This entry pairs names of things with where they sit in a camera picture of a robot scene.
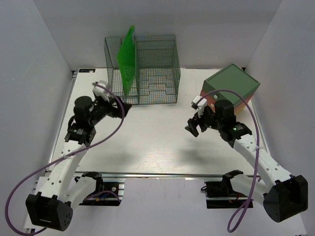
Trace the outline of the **aluminium table edge rail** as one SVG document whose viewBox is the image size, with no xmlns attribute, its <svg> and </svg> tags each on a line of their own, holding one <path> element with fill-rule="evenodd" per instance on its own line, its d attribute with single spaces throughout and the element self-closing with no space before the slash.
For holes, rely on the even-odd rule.
<svg viewBox="0 0 315 236">
<path fill-rule="evenodd" d="M 211 178 L 222 177 L 223 174 L 179 174 L 179 173 L 137 173 L 137 172 L 105 172 L 97 171 L 104 177 L 192 177 L 192 178 Z"/>
</svg>

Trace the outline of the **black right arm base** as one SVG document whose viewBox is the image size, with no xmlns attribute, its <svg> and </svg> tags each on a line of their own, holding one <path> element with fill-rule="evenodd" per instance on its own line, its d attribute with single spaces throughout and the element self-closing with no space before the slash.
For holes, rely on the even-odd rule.
<svg viewBox="0 0 315 236">
<path fill-rule="evenodd" d="M 207 181 L 200 189 L 206 195 L 207 209 L 237 209 L 248 198 L 246 195 L 232 189 L 230 180 L 243 174 L 242 171 L 233 170 L 222 176 L 219 181 Z"/>
</svg>

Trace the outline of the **green plastic folder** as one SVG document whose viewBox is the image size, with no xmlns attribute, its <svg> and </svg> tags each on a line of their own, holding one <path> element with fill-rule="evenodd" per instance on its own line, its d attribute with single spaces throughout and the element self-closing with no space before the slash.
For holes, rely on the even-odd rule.
<svg viewBox="0 0 315 236">
<path fill-rule="evenodd" d="M 130 26 L 117 53 L 117 61 L 122 77 L 123 92 L 128 95 L 135 78 L 135 26 Z"/>
</svg>

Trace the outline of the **green top drawer box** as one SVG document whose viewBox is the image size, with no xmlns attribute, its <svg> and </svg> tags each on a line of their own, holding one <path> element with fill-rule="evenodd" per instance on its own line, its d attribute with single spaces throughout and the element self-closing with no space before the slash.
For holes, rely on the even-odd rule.
<svg viewBox="0 0 315 236">
<path fill-rule="evenodd" d="M 213 90 L 219 90 L 206 97 L 209 104 L 219 100 L 229 100 L 234 107 L 238 107 L 243 103 L 242 99 L 250 99 L 259 86 L 260 82 L 241 68 L 230 64 L 204 80 L 200 95 L 204 96 Z M 242 96 L 242 99 L 230 91 L 236 92 Z"/>
</svg>

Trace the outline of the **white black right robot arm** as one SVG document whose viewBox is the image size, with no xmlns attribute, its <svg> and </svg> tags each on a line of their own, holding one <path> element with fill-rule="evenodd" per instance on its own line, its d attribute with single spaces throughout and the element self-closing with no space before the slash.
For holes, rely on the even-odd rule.
<svg viewBox="0 0 315 236">
<path fill-rule="evenodd" d="M 221 138 L 241 154 L 263 182 L 252 187 L 252 179 L 242 171 L 234 170 L 222 177 L 221 190 L 228 196 L 242 193 L 261 204 L 275 222 L 282 222 L 308 209 L 308 182 L 302 176 L 294 176 L 277 163 L 257 144 L 252 131 L 236 120 L 233 104 L 228 100 L 215 103 L 212 110 L 207 100 L 197 95 L 191 103 L 196 110 L 185 127 L 193 136 L 208 128 L 217 130 Z"/>
</svg>

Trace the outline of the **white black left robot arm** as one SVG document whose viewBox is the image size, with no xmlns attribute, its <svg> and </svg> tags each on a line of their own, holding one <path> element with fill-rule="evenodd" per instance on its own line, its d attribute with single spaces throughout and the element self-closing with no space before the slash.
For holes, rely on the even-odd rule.
<svg viewBox="0 0 315 236">
<path fill-rule="evenodd" d="M 92 100 L 89 96 L 81 96 L 75 100 L 74 115 L 68 122 L 64 138 L 62 160 L 55 164 L 39 191 L 26 199 L 32 224 L 65 231 L 75 208 L 88 196 L 103 193 L 103 179 L 98 172 L 85 172 L 73 186 L 70 183 L 96 135 L 96 124 L 106 116 L 122 118 L 131 107 L 119 97 L 104 99 L 96 96 Z"/>
</svg>

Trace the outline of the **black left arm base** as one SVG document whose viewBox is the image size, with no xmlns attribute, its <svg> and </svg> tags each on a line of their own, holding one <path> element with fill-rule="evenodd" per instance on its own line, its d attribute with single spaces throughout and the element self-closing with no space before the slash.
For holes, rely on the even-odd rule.
<svg viewBox="0 0 315 236">
<path fill-rule="evenodd" d="M 89 194 L 80 206 L 115 206 L 118 207 L 124 194 L 124 183 L 118 180 L 106 180 L 101 173 L 84 172 L 74 178 L 77 183 L 81 177 L 90 177 L 96 180 L 95 191 Z"/>
</svg>

